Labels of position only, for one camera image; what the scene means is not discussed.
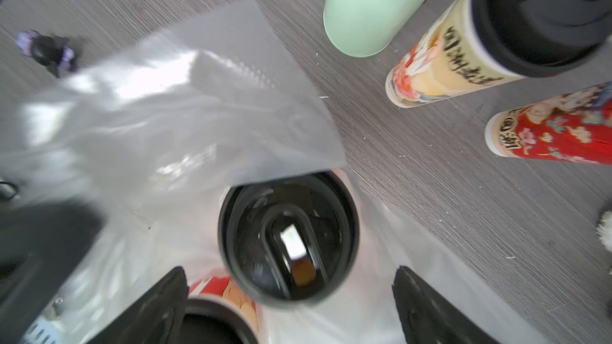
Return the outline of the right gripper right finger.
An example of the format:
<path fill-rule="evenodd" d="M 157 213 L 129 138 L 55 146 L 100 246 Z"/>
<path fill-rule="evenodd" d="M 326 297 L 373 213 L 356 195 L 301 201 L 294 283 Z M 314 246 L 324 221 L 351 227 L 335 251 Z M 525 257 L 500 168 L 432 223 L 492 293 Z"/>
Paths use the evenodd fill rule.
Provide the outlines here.
<path fill-rule="evenodd" d="M 403 334 L 408 343 L 496 342 L 406 266 L 401 266 L 396 271 L 392 291 Z"/>

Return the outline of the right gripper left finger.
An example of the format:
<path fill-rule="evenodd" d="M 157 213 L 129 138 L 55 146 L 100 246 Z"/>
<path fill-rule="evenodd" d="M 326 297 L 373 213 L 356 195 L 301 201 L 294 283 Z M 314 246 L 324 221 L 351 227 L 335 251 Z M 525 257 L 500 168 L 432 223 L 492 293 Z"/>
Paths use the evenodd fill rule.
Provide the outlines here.
<path fill-rule="evenodd" d="M 187 296 L 186 274 L 175 267 L 89 343 L 177 343 Z"/>

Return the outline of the clear plastic bag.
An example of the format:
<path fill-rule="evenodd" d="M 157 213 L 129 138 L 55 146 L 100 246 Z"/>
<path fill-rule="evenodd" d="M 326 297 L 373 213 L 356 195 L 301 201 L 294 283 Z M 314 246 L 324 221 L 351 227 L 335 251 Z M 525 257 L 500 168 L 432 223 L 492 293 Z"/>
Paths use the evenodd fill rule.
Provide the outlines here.
<path fill-rule="evenodd" d="M 114 317 L 173 264 L 219 264 L 213 213 L 232 185 L 340 169 L 344 148 L 313 84 L 255 0 L 153 33 L 57 81 L 1 117 L 1 172 L 24 202 L 90 197 L 110 216 L 87 259 L 109 280 L 76 340 Z M 273 343 L 402 343 L 391 293 L 406 265 L 501 343 L 543 343 L 473 270 L 414 218 L 358 198 L 365 240 L 331 299 L 269 310 Z"/>

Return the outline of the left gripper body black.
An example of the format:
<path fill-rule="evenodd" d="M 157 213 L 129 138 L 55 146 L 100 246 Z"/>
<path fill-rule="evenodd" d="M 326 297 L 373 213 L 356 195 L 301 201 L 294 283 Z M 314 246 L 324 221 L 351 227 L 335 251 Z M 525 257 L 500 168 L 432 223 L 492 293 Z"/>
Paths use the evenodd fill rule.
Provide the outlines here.
<path fill-rule="evenodd" d="M 102 216 L 80 202 L 1 212 L 1 342 L 17 343 L 92 248 Z"/>

